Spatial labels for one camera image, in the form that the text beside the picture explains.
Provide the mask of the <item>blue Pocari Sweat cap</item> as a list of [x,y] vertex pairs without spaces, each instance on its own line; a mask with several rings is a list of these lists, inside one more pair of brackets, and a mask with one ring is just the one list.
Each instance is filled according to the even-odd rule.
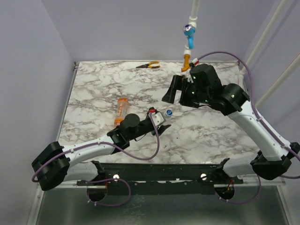
[[171,117],[173,115],[173,112],[171,109],[167,109],[165,114],[166,114],[166,116]]

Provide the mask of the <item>orange label tea bottle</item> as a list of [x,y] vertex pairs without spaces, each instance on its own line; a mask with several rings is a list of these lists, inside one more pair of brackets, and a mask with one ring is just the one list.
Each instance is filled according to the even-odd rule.
[[116,111],[116,117],[114,120],[114,126],[117,127],[120,125],[120,123],[124,120],[124,118],[127,115],[129,108],[129,101],[128,96],[125,93],[121,94],[121,97],[117,101],[117,111]]

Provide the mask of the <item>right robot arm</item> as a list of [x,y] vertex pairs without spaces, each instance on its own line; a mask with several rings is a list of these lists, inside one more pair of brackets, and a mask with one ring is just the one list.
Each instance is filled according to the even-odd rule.
[[255,155],[223,160],[215,173],[217,181],[225,184],[233,177],[248,174],[273,180],[287,172],[291,159],[300,151],[300,145],[281,137],[253,108],[249,95],[239,85],[223,85],[212,65],[197,65],[189,73],[190,79],[181,75],[173,76],[162,101],[174,103],[179,90],[179,103],[182,106],[209,106],[221,112],[239,125],[259,148]]

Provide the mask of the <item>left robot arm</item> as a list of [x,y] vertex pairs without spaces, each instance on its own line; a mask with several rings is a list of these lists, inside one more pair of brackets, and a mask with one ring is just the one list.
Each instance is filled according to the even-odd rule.
[[58,141],[52,142],[33,160],[31,166],[34,174],[32,182],[39,183],[43,191],[51,190],[64,181],[77,180],[80,177],[89,180],[93,185],[103,182],[104,174],[98,169],[82,173],[75,172],[73,167],[86,160],[99,156],[125,152],[130,141],[140,136],[152,133],[159,137],[169,125],[167,120],[172,116],[172,110],[159,112],[150,109],[144,120],[130,113],[124,120],[106,135],[81,144],[62,146]]

